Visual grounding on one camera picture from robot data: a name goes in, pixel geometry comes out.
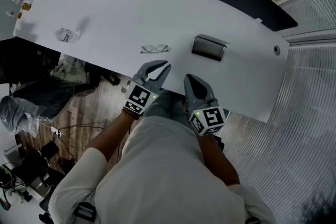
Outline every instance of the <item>eyeglasses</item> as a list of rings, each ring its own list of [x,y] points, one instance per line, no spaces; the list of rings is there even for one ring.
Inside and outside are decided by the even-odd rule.
[[[157,45],[156,47],[153,45],[141,46],[142,50],[140,54],[159,54],[161,52],[168,52],[172,49],[168,45]]]

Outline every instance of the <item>person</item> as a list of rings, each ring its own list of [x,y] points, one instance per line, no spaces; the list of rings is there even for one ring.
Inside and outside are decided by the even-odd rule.
[[[124,107],[89,143],[52,194],[55,223],[80,223],[74,215],[81,202],[95,210],[94,223],[275,223],[257,191],[240,184],[213,135],[197,135],[172,92],[146,109],[108,172],[109,159],[138,118]]]

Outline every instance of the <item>power cord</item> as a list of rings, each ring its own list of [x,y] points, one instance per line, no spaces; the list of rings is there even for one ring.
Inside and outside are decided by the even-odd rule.
[[[73,156],[73,154],[71,153],[71,151],[68,149],[67,145],[64,143],[64,141],[60,138],[59,134],[58,134],[58,139],[63,143],[64,147],[67,149],[67,151],[70,153],[70,155],[74,158],[74,160],[77,162],[77,159],[75,158],[75,156]]]
[[[58,129],[58,132],[60,130],[64,130],[64,129],[69,129],[69,128],[73,128],[73,127],[90,127],[90,128],[94,128],[94,129],[102,129],[104,130],[105,128],[103,127],[95,127],[95,126],[92,126],[92,125],[86,125],[86,124],[76,124],[76,125],[71,125],[71,126],[67,126],[67,127],[61,127]],[[130,135],[131,134],[131,128],[129,128],[128,130],[128,134]],[[69,154],[74,158],[74,160],[77,162],[77,159],[73,156],[73,154],[71,153],[71,151],[69,150],[69,148],[67,147],[67,145],[64,143],[64,141],[60,138],[60,134],[58,133],[54,133],[54,139],[53,141],[55,140],[55,138],[58,138],[64,145],[64,147],[67,149],[67,151],[69,152]],[[119,162],[119,151],[120,151],[120,144],[118,145],[118,155],[117,155],[117,163]]]

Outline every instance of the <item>black cable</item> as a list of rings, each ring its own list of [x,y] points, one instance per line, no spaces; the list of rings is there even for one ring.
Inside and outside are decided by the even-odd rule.
[[[58,130],[64,130],[64,129],[69,129],[69,128],[73,128],[73,127],[91,127],[91,128],[94,128],[94,129],[105,129],[103,127],[94,127],[92,125],[84,125],[84,124],[77,124],[77,125],[71,125],[71,126],[67,126],[67,127],[62,127],[62,128],[59,128]]]
[[[120,144],[118,146],[117,163],[119,162],[119,148],[120,148]]]
[[[64,141],[58,137],[58,139],[63,143],[64,147],[67,149],[67,151],[70,153],[70,155],[75,159],[75,161],[77,162],[77,159],[73,156],[73,154],[71,153],[71,151],[68,149],[67,145],[64,143]]]

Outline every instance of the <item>wrist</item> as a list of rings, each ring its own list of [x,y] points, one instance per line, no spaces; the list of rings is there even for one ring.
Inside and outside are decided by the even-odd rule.
[[[198,136],[198,141],[205,144],[205,145],[216,144],[216,140],[215,140],[213,134],[199,135]]]
[[[130,118],[130,119],[133,120],[133,121],[137,121],[137,120],[139,119],[139,117],[140,117],[139,114],[137,114],[137,113],[135,113],[135,112],[129,110],[129,109],[126,108],[126,107],[123,107],[123,108],[122,108],[121,113],[122,113],[123,115],[125,115],[126,117]]]

